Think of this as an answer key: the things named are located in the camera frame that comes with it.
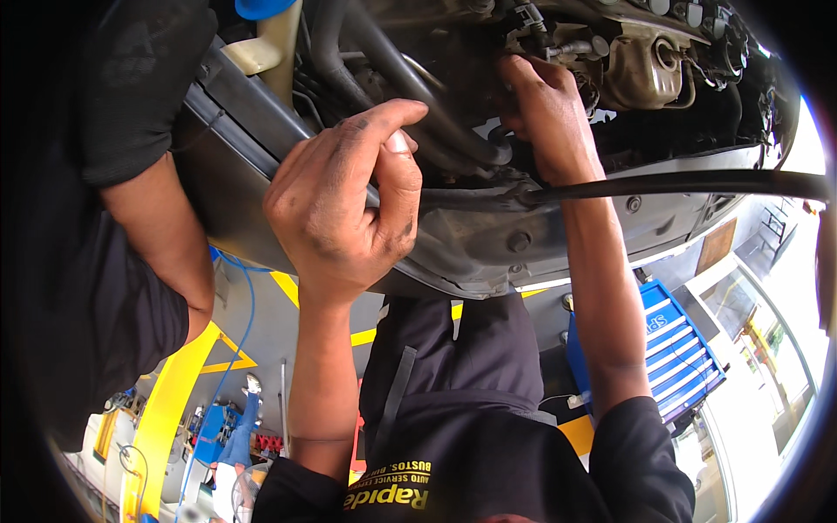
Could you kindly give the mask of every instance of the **black t-shirt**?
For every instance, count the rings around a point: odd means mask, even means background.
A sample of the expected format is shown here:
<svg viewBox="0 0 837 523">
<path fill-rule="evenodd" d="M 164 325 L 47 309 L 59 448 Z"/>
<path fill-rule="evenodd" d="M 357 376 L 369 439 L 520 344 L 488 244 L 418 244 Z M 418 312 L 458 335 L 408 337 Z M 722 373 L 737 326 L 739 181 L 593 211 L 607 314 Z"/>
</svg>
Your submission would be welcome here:
<svg viewBox="0 0 837 523">
<path fill-rule="evenodd" d="M 500 410 L 418 415 L 347 489 L 288 460 L 256 499 L 265 521 L 691 521 L 695 492 L 677 469 L 650 397 L 620 403 L 593 438 L 589 474 L 554 427 Z"/>
<path fill-rule="evenodd" d="M 87 419 L 183 345 L 186 301 L 131 248 L 80 177 L 70 95 L 56 103 L 15 183 L 4 260 L 8 330 L 36 418 L 68 452 Z"/>
</svg>

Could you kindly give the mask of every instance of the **car underside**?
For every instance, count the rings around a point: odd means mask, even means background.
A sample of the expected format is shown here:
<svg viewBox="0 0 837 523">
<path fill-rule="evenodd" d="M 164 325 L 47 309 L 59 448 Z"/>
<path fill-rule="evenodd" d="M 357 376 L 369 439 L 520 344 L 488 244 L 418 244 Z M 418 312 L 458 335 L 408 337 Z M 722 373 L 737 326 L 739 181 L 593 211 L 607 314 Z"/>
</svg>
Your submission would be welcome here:
<svg viewBox="0 0 837 523">
<path fill-rule="evenodd" d="M 484 299 L 566 279 L 560 202 L 531 197 L 546 187 L 531 145 L 500 123 L 511 95 L 496 73 L 503 53 L 573 72 L 611 180 L 772 169 L 796 130 L 797 87 L 726 2 L 297 4 L 254 21 L 233 0 L 211 3 L 218 36 L 174 146 L 211 243 L 279 271 L 295 272 L 261 198 L 281 160 L 297 141 L 400 97 L 429 106 L 405 130 L 424 176 L 418 237 L 373 289 Z M 699 238 L 742 198 L 641 188 L 614 197 L 629 259 Z M 377 206 L 374 183 L 367 204 Z"/>
</svg>

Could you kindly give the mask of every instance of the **jeans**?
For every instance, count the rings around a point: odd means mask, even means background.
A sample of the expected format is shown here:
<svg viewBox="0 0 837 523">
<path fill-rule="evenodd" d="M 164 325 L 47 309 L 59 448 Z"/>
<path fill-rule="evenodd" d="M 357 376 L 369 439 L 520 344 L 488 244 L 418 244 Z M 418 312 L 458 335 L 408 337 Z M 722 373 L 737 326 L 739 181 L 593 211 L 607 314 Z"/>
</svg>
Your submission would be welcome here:
<svg viewBox="0 0 837 523">
<path fill-rule="evenodd" d="M 218 456 L 219 463 L 226 463 L 230 466 L 235 466 L 241 463 L 245 467 L 249 467 L 250 461 L 250 433 L 256 423 L 256 413 L 259 411 L 259 395 L 252 392 L 247 393 L 247 407 L 244 409 L 244 414 L 241 415 L 241 423 L 229 436 L 226 446 Z"/>
</svg>

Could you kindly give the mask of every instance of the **forearm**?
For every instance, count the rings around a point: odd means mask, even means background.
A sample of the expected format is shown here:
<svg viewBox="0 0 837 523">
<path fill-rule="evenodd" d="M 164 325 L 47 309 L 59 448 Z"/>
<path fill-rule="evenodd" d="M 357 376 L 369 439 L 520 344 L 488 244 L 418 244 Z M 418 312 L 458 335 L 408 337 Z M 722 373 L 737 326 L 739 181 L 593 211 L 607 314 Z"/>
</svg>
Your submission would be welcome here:
<svg viewBox="0 0 837 523">
<path fill-rule="evenodd" d="M 100 190 L 131 247 L 186 300 L 187 342 L 212 318 L 214 277 L 206 235 L 177 179 L 170 153 L 128 182 Z"/>
<path fill-rule="evenodd" d="M 635 396 L 650 396 L 642 300 L 610 198 L 562 204 L 578 338 L 593 410 L 601 418 Z"/>
<path fill-rule="evenodd" d="M 333 305 L 300 285 L 300 331 L 288 402 L 290 457 L 345 481 L 357 421 L 351 303 Z"/>
</svg>

